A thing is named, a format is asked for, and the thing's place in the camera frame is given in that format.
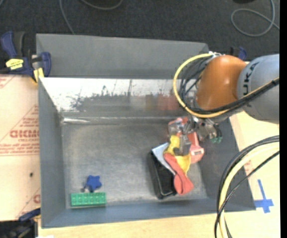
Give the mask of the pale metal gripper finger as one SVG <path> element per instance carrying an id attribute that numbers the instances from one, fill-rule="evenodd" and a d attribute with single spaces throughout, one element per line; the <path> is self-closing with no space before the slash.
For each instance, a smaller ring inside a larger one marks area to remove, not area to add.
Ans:
<path id="1" fill-rule="evenodd" d="M 184 133 L 184 123 L 182 121 L 172 121 L 168 124 L 169 134 L 183 134 Z"/>
<path id="2" fill-rule="evenodd" d="M 191 141 L 189 140 L 186 134 L 181 134 L 179 136 L 180 143 L 179 143 L 179 155 L 185 156 L 188 155 L 190 152 Z"/>

